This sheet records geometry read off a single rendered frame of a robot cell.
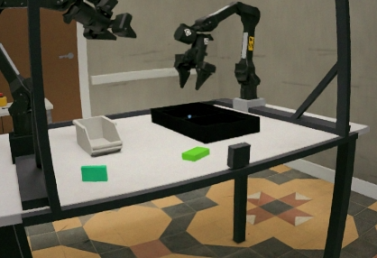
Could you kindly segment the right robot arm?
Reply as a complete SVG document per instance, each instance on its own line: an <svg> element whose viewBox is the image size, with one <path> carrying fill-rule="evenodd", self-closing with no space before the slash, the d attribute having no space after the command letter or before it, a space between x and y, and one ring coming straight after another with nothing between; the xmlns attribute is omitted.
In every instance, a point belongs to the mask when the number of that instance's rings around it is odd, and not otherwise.
<svg viewBox="0 0 377 258"><path fill-rule="evenodd" d="M237 10L242 11L237 12ZM211 34L197 33L197 31L212 32L221 21L234 13L241 16L241 22L244 26L241 60L239 63L235 63L234 69L235 77L240 80L237 80L238 84L242 84L240 88L241 97L239 98L244 100L260 99L257 97L257 85L260 85L261 80L255 74L255 66L253 65L255 27L260 21L261 13L257 7L239 1L232 2L230 5L211 14L213 16L207 15L198 18L191 26L181 23L176 32L174 32L174 40L186 43L187 45L192 43L191 47L194 46L207 50L207 43L208 41L213 41L213 37ZM175 54L175 63L188 63L188 61L196 64L196 51L185 51L185 54Z"/></svg>

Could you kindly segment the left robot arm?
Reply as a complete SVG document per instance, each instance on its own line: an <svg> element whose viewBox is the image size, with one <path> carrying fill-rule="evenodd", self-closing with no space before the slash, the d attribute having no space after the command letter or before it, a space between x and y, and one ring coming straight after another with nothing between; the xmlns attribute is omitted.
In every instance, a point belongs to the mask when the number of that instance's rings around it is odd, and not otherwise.
<svg viewBox="0 0 377 258"><path fill-rule="evenodd" d="M118 0L87 1L94 4L95 8L101 8L103 14L106 13L110 16L113 15L112 10L118 4ZM95 8L85 3L84 0L40 0L40 6L45 9L48 8L49 10L53 8L52 10L59 10L59 12L68 9L68 11L62 15L63 22L66 24L70 24L73 19L78 23L85 25L91 20L95 12ZM0 0L0 14L5 8L27 8L27 0ZM1 42L0 70L9 84L11 95L14 100L8 108L8 112L13 118L14 137L31 135L31 78L22 77Z"/></svg>

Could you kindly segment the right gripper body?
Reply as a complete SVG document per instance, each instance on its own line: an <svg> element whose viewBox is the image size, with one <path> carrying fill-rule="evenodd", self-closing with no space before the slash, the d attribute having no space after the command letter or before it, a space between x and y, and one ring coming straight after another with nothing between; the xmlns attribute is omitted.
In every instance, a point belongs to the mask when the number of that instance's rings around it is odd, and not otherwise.
<svg viewBox="0 0 377 258"><path fill-rule="evenodd" d="M216 73L216 66L211 64L211 63L204 61L205 56L207 56L205 49L192 46L191 49L188 49L188 51L196 51L196 53L197 53L196 65L194 63L190 63L192 61L188 62L187 64L186 63L179 63L179 62L175 63L174 62L174 68L184 69L186 71L191 71L191 69L200 68L200 69L202 69L206 72L209 72L209 73L213 73L213 72ZM193 66L193 67L190 67L190 66ZM188 69L188 68L191 68L191 69ZM210 71L213 71L213 72L210 72Z"/></svg>

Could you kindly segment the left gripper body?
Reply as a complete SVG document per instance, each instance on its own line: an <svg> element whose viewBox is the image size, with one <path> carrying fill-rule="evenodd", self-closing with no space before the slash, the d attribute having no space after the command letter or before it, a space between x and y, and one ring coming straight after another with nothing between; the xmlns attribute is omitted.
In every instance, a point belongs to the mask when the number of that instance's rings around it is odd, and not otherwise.
<svg viewBox="0 0 377 258"><path fill-rule="evenodd" d="M132 21L133 16L129 13L118 14L114 20L111 20L111 16L108 14L103 14L101 8L95 8L95 12L91 20L83 25L84 38L90 40L93 39L97 34L106 33L108 28L112 28L112 33L114 35L126 35Z"/></svg>

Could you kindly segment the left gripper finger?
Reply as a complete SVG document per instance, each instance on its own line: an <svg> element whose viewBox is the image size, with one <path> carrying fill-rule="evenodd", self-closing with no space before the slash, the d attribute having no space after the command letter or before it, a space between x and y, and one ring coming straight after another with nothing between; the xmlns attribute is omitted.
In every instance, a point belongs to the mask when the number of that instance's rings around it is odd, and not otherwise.
<svg viewBox="0 0 377 258"><path fill-rule="evenodd" d="M109 41L116 41L117 37L112 34L110 31L106 30L106 33L100 33L97 34L93 39L91 40L109 40Z"/></svg>
<svg viewBox="0 0 377 258"><path fill-rule="evenodd" d="M134 32L133 28L130 25L127 34L126 35L121 35L121 36L118 36L118 37L125 37L125 38L136 39L137 35L136 35L136 33Z"/></svg>

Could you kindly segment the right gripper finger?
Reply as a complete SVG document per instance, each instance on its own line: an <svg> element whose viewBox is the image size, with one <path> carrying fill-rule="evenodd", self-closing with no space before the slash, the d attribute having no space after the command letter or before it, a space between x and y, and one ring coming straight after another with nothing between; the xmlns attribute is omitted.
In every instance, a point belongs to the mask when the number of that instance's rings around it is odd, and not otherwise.
<svg viewBox="0 0 377 258"><path fill-rule="evenodd" d="M175 68L176 69L176 68ZM188 78L189 78L189 75L191 72L189 71L186 71L184 69L176 69L177 72L179 73L179 84L180 84L180 88L184 88Z"/></svg>
<svg viewBox="0 0 377 258"><path fill-rule="evenodd" d="M195 90L199 90L200 87L204 84L204 82L211 76L213 75L212 73L206 72L201 69L196 69L197 72L197 81L196 81L196 87Z"/></svg>

